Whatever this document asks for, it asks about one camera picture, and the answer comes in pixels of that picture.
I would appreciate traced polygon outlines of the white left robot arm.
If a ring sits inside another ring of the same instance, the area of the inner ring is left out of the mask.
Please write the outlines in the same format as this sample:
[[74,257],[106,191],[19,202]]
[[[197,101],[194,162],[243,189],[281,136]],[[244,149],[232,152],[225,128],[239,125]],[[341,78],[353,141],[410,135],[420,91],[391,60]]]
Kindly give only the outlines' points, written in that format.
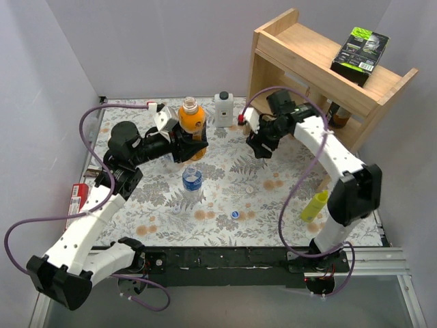
[[109,171],[101,172],[95,180],[79,218],[42,257],[32,256],[26,265],[36,290],[76,310],[92,288],[112,274],[143,272],[148,265],[146,248],[133,238],[123,237],[96,256],[90,256],[89,251],[141,181],[141,164],[166,154],[183,163],[207,145],[204,126],[190,134],[176,124],[167,136],[153,127],[142,137],[133,122],[117,123],[104,156]]

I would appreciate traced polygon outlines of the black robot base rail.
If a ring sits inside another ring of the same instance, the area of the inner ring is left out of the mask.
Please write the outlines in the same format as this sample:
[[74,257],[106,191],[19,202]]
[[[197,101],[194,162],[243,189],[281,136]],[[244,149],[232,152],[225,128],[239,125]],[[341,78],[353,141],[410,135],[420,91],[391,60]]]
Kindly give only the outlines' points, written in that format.
[[121,274],[142,275],[164,287],[285,286],[306,288],[305,276],[349,273],[345,251],[324,258],[301,258],[284,247],[144,247],[135,258],[138,270]]

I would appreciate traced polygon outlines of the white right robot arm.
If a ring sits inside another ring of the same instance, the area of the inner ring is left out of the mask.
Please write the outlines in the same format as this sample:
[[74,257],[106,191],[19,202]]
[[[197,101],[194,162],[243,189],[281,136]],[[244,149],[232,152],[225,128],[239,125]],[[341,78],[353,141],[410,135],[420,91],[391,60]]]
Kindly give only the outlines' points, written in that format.
[[327,270],[334,262],[333,253],[344,247],[346,239],[360,222],[367,218],[380,205],[382,171],[376,165],[366,165],[354,156],[328,127],[326,116],[321,108],[303,96],[304,103],[297,105],[290,94],[299,92],[290,87],[273,86],[267,89],[268,105],[272,119],[265,120],[246,102],[238,114],[238,124],[250,128],[247,144],[258,159],[269,159],[279,141],[292,135],[301,142],[314,159],[304,171],[289,195],[293,196],[313,169],[320,163],[328,176],[335,182],[327,201],[328,219],[325,226],[311,241],[307,254],[295,255],[308,258],[310,266],[316,271]]

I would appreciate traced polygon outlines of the blue label water bottle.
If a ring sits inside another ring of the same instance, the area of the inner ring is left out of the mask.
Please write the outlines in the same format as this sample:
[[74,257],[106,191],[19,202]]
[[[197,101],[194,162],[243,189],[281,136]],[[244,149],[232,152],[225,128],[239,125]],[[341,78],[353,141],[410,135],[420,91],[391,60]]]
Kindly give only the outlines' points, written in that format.
[[202,173],[194,165],[189,165],[182,174],[184,196],[190,201],[199,202],[202,182]]

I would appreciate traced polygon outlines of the orange juice bottle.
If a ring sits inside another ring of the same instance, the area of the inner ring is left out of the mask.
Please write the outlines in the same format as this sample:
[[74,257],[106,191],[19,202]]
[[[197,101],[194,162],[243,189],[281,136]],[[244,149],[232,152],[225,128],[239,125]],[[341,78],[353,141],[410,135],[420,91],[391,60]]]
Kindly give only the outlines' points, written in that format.
[[183,100],[178,111],[178,118],[182,129],[191,135],[193,140],[207,141],[206,113],[196,98],[187,96]]

